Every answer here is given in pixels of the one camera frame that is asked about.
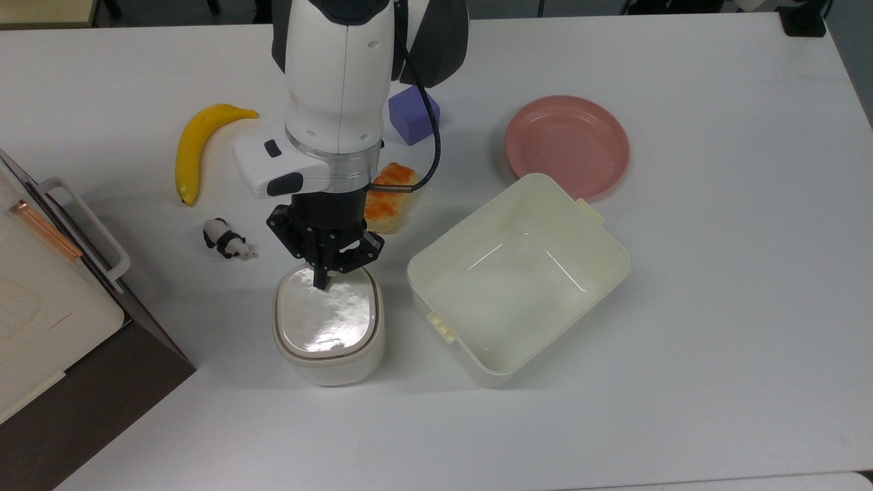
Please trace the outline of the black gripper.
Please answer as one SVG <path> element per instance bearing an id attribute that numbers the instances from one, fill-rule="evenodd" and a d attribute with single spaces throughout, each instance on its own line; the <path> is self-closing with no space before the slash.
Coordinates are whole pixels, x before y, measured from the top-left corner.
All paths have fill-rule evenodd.
<path id="1" fill-rule="evenodd" d="M 324 291 L 331 272 L 346 274 L 379 258 L 382 236 L 364 232 L 367 190 L 295 194 L 290 205 L 277 205 L 267 226 L 294 258 L 314 270 L 312 285 Z"/>

